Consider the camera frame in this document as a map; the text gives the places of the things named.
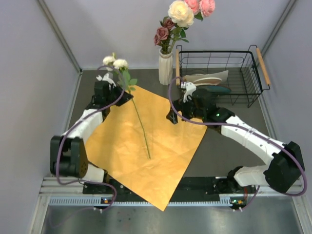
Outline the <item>white rose stem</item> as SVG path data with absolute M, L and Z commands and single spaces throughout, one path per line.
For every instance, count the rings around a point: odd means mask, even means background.
M 168 16 L 171 18 L 175 26 L 175 29 L 172 32 L 172 44 L 170 45 L 169 50 L 169 52 L 171 52 L 177 41 L 182 40 L 188 42 L 188 40 L 186 40 L 185 31 L 193 25 L 195 17 L 192 9 L 183 0 L 175 0 L 169 6 Z
M 108 66 L 106 68 L 108 71 L 113 71 L 113 69 L 112 69 L 112 67 L 113 67 L 113 68 L 117 69 L 122 74 L 123 78 L 119 78 L 118 83 L 121 84 L 122 88 L 124 88 L 129 94 L 131 94 L 131 91 L 136 90 L 135 85 L 137 84 L 137 79 L 131 78 L 131 75 L 129 73 L 129 64 L 128 64 L 127 60 L 117 58 L 116 54 L 113 52 L 111 55 L 106 56 L 102 60 L 102 64 L 105 66 Z M 147 136 L 146 136 L 146 132 L 145 132 L 141 117 L 139 115 L 139 111 L 137 109 L 137 106 L 136 106 L 136 103 L 134 100 L 132 100 L 132 103 L 133 103 L 133 106 L 135 108 L 136 115 L 137 115 L 138 121 L 140 123 L 142 132 L 143 132 L 145 146 L 146 146 L 147 153 L 148 153 L 148 159 L 151 159 L 151 154 L 150 154 L 150 150 L 149 150 L 149 146 L 148 146 Z

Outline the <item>orange wrapping paper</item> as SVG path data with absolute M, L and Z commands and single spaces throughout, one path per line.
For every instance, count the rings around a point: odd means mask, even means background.
M 86 142 L 88 160 L 152 205 L 164 211 L 206 127 L 166 115 L 168 100 L 141 87 L 133 100 L 113 106 Z

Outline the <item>dusty mauve rose stem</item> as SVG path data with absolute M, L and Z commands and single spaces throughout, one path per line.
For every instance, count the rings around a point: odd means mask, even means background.
M 154 36 L 155 46 L 161 47 L 162 54 L 169 54 L 169 46 L 171 41 L 171 30 L 175 24 L 170 17 L 165 17 L 163 21 L 160 21 L 160 27 L 157 28 Z

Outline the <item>pink rose stem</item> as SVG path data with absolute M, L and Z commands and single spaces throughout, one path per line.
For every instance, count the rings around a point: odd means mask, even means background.
M 185 0 L 187 5 L 192 9 L 197 20 L 203 21 L 209 17 L 215 10 L 214 0 Z

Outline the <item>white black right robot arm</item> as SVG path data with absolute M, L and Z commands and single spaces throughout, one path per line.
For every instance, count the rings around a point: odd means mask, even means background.
M 184 97 L 170 101 L 166 118 L 173 124 L 181 118 L 187 122 L 199 120 L 199 124 L 211 127 L 259 157 L 264 165 L 238 166 L 228 173 L 228 188 L 239 193 L 246 186 L 269 186 L 286 194 L 304 172 L 300 146 L 272 139 L 242 121 L 232 111 L 216 106 L 205 89 L 187 87 Z

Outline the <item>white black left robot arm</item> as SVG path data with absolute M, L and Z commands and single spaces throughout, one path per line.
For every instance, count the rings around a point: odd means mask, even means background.
M 109 191 L 111 182 L 105 178 L 105 170 L 91 164 L 87 158 L 85 143 L 93 131 L 106 119 L 111 106 L 121 106 L 133 99 L 112 80 L 95 82 L 94 95 L 75 124 L 50 141 L 50 172 L 57 176 L 70 176 L 93 182 L 99 193 Z

